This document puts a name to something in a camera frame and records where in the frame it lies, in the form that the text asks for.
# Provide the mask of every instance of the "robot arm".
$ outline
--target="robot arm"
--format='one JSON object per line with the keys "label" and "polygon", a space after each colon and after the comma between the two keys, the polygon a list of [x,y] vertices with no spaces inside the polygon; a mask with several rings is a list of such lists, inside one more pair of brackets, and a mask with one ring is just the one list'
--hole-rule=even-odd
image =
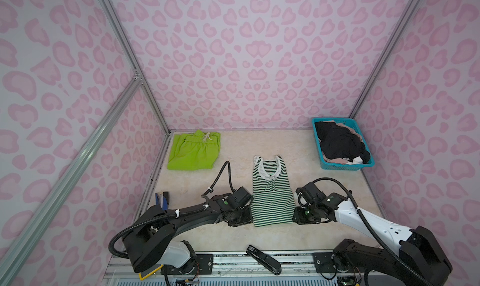
{"label": "robot arm", "polygon": [[350,226],[363,234],[373,237],[373,233],[366,227],[360,214],[369,223],[371,229],[378,235],[400,260],[385,250],[364,246],[353,240],[344,239],[335,247],[332,262],[337,271],[347,271],[352,267],[366,268],[366,273],[375,270],[403,281],[406,285],[420,285],[420,279],[425,279],[429,285],[441,286],[446,283],[452,272],[452,265],[441,249],[435,236],[426,228],[418,226],[410,229],[378,217],[362,208],[356,208],[351,193],[349,198],[338,193],[326,196],[314,182],[297,188],[298,202],[293,221],[299,225],[325,223],[335,221]]}
{"label": "robot arm", "polygon": [[[181,272],[189,272],[196,262],[195,251],[187,241],[176,242],[172,239],[202,225],[226,221],[229,226],[238,227],[252,223],[248,205],[251,200],[252,195],[240,187],[233,194],[213,196],[208,204],[177,210],[162,210],[159,205],[148,208],[132,225],[139,227],[122,236],[133,271],[141,273],[159,262],[172,265]],[[143,222],[159,217],[165,219],[142,225]]]}

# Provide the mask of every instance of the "cloth pile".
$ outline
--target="cloth pile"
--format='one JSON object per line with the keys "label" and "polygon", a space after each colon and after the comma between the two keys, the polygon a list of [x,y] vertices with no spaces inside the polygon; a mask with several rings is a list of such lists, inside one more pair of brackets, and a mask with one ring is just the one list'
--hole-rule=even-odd
{"label": "cloth pile", "polygon": [[334,121],[318,121],[315,130],[326,162],[351,165],[370,160],[362,137],[352,128]]}
{"label": "cloth pile", "polygon": [[183,133],[173,136],[167,169],[212,169],[220,152],[220,133]]}

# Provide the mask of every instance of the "striped tank top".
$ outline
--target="striped tank top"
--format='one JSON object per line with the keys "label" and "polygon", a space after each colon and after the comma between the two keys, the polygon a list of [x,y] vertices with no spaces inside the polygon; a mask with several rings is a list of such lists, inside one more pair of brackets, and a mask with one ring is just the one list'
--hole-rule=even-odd
{"label": "striped tank top", "polygon": [[261,227],[291,223],[295,201],[282,157],[264,160],[255,156],[253,164],[253,224]]}

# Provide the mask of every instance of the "drawstring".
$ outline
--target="drawstring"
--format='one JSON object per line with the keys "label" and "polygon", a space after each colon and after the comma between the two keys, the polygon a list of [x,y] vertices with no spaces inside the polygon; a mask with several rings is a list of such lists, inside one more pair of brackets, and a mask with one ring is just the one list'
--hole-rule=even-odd
{"label": "drawstring", "polygon": [[210,138],[210,132],[207,132],[207,134],[205,134],[203,136],[203,142],[207,141],[207,138],[210,139],[210,140],[213,140],[213,139]]}

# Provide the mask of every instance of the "black clothing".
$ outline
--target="black clothing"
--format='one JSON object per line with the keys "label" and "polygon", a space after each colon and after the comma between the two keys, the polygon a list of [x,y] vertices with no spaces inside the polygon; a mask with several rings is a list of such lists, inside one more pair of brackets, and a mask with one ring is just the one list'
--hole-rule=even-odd
{"label": "black clothing", "polygon": [[325,121],[316,122],[315,129],[321,140],[321,151],[328,159],[347,157],[352,162],[353,158],[360,156],[364,164],[370,160],[365,144],[349,129]]}

